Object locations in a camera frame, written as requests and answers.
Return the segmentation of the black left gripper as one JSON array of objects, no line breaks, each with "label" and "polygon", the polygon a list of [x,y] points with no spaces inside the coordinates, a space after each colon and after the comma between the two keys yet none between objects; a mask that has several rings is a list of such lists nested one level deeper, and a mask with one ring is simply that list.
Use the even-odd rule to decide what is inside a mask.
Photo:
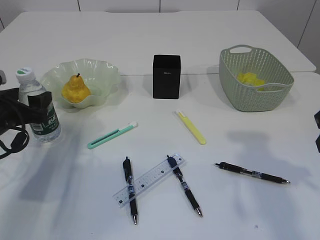
[{"label": "black left gripper", "polygon": [[48,112],[52,103],[52,93],[45,91],[38,95],[28,95],[28,105],[19,102],[19,88],[0,91],[0,134],[26,124],[41,124],[48,121]]}]

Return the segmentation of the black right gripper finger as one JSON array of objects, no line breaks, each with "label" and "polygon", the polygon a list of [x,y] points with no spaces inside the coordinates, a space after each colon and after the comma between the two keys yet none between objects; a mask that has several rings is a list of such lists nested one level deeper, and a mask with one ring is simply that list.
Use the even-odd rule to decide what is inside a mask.
[{"label": "black right gripper finger", "polygon": [[[318,129],[320,130],[320,111],[318,111],[314,115],[314,119],[315,119],[315,122],[316,122],[316,125],[317,125]],[[316,144],[316,147],[318,149],[318,152],[320,153],[320,135],[315,140],[315,144]]]}]

